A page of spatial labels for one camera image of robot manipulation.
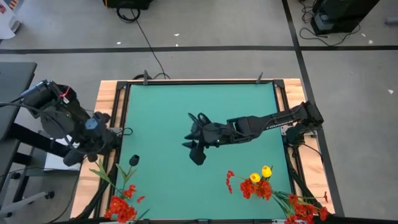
green mat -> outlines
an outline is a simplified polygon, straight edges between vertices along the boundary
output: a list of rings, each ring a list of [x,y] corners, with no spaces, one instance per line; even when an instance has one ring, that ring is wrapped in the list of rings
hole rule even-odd
[[[192,120],[188,112],[205,113],[212,122],[225,123],[240,116],[264,116],[275,113],[274,91],[269,84],[232,85],[133,85],[120,165],[128,170],[134,154],[141,157],[129,184],[137,185],[131,203],[146,198],[136,208],[150,211],[149,219],[278,219],[285,218],[278,204],[270,199],[243,198],[238,178],[232,178],[233,194],[225,184],[226,173],[249,177],[261,173],[263,165],[274,166],[271,185],[274,190],[291,192],[280,129],[264,132],[244,144],[211,147],[206,161],[195,165],[190,150],[183,147]],[[117,187],[123,187],[118,175]]]

gray floor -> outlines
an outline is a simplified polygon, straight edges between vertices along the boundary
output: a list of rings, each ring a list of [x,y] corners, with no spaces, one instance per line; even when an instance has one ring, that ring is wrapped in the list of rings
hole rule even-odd
[[[296,0],[288,2],[296,30],[308,26],[301,21],[302,6]],[[343,45],[367,46],[369,40],[373,45],[397,45],[398,26],[383,23],[384,17],[398,14],[397,9],[396,1],[382,0],[361,23],[362,30]],[[19,16],[24,26],[14,39],[4,40],[0,49],[147,47],[137,24],[122,23],[114,9],[106,9],[99,0],[30,0]],[[157,0],[142,13],[140,23],[154,47],[292,46],[282,3],[275,0]],[[333,34],[327,41],[339,39]],[[321,46],[316,40],[299,41],[300,45]],[[261,72],[264,78],[301,78],[294,51],[156,54],[172,78],[254,78]],[[398,143],[394,140],[398,51],[303,52],[303,56],[325,119],[346,216],[398,219],[394,192],[398,187]],[[37,62],[34,83],[46,78],[71,85],[89,110],[94,108],[100,80],[129,79],[144,69],[150,74],[160,72],[151,53],[0,55],[0,61]],[[39,121],[26,111],[19,113],[17,122],[34,131],[40,129]],[[35,189],[54,189],[58,194],[52,201],[40,200],[17,212],[8,223],[28,219],[35,224],[56,217],[67,204],[73,178],[30,180],[33,190],[27,195],[36,193]]]

red wire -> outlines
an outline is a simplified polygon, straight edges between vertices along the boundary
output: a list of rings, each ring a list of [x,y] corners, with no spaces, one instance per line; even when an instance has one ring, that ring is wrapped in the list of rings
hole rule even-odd
[[[66,95],[68,95],[68,93],[69,93],[69,89],[70,89],[70,86],[68,86],[68,88],[67,88],[66,92],[65,92],[65,93],[63,93],[63,94],[61,94],[61,95],[60,95],[60,97],[65,97]]]

yellow tulip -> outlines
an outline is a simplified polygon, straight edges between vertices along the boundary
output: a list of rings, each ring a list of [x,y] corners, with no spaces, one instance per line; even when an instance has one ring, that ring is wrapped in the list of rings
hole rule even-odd
[[[272,175],[272,170],[269,168],[269,166],[263,166],[262,167],[262,176],[267,178]]]
[[[250,180],[253,183],[257,183],[257,182],[259,182],[261,180],[261,177],[260,177],[260,175],[258,173],[252,173],[250,175]]]

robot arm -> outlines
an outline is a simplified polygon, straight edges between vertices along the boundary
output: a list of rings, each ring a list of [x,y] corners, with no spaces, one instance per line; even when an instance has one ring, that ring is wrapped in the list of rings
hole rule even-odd
[[[297,142],[304,133],[320,128],[323,123],[318,108],[309,101],[263,117],[243,116],[229,119],[226,124],[212,123],[203,113],[197,118],[192,114],[188,115],[193,120],[193,125],[191,133],[185,139],[191,141],[183,145],[191,149],[190,158],[197,165],[202,165],[206,159],[204,148],[249,142],[258,138],[263,131],[295,122],[297,124],[287,130],[287,140]]]
[[[52,81],[41,81],[21,94],[21,103],[37,109],[29,110],[34,118],[40,118],[44,131],[54,139],[71,136],[70,152],[63,162],[72,166],[87,155],[90,162],[97,154],[106,154],[121,145],[121,138],[106,127],[108,114],[95,112],[90,117],[80,106],[77,94],[69,86]],[[79,143],[77,148],[71,142]]]

